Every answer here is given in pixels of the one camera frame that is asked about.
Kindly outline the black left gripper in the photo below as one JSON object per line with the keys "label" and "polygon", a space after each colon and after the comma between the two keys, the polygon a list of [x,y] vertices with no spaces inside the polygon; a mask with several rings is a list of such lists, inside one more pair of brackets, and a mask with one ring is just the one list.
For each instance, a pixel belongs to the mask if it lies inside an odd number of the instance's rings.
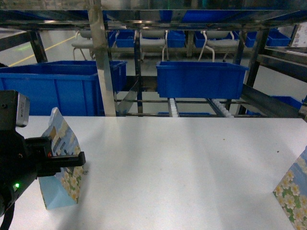
{"label": "black left gripper", "polygon": [[0,92],[0,214],[4,215],[37,177],[54,176],[61,168],[83,166],[85,153],[51,157],[51,138],[25,139],[16,131],[21,94]]}

